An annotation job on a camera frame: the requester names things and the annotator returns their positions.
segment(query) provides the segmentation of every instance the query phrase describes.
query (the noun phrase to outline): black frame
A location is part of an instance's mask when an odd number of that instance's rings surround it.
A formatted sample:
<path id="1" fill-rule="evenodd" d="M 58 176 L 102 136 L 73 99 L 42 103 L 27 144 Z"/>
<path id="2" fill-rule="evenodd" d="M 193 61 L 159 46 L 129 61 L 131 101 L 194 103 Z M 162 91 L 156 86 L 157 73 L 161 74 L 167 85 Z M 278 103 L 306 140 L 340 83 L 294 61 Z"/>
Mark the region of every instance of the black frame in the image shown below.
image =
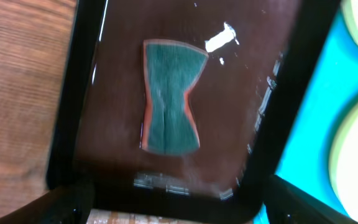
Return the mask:
<path id="1" fill-rule="evenodd" d="M 265 110 L 247 170 L 233 197 L 221 201 L 158 190 L 121 189 L 96 182 L 94 206 L 206 223 L 251 220 L 260 210 L 263 182 L 277 168 L 339 3 L 340 0 L 303 0 L 284 64 L 277 75 L 277 87 Z M 46 175 L 49 189 L 72 184 L 81 177 L 73 170 L 73 155 L 104 7 L 105 0 L 79 0 L 77 4 Z"/>

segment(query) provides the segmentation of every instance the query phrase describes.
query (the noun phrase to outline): green object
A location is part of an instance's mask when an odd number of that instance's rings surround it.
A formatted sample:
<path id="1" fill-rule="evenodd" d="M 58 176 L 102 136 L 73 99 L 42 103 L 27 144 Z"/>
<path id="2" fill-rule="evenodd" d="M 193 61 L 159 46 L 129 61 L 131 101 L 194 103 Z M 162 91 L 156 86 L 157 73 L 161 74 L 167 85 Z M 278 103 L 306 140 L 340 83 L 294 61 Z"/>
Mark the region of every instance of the green object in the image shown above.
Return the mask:
<path id="1" fill-rule="evenodd" d="M 172 40 L 146 40 L 144 44 L 146 91 L 152 107 L 145 150 L 179 156 L 199 148 L 188 94 L 208 59 L 201 49 Z"/>

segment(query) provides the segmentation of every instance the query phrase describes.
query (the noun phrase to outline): wooden surface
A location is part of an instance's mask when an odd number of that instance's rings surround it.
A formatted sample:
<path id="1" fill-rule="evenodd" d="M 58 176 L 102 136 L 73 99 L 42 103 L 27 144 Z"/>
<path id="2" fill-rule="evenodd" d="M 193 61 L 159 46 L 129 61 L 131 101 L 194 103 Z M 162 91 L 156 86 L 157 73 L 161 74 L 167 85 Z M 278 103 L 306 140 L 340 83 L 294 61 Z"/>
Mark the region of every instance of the wooden surface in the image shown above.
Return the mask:
<path id="1" fill-rule="evenodd" d="M 76 0 L 0 0 L 0 217 L 45 192 Z"/>

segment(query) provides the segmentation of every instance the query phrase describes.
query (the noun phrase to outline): green fabric piece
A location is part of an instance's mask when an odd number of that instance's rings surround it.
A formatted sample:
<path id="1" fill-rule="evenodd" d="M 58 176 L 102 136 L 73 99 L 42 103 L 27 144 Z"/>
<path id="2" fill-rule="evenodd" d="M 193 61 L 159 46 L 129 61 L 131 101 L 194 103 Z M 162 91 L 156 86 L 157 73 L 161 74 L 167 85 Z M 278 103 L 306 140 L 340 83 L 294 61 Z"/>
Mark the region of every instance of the green fabric piece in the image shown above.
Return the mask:
<path id="1" fill-rule="evenodd" d="M 148 150 L 172 156 L 193 152 L 199 142 L 185 114 L 184 93 L 201 75 L 208 56 L 178 44 L 150 43 L 145 50 L 153 103 Z"/>

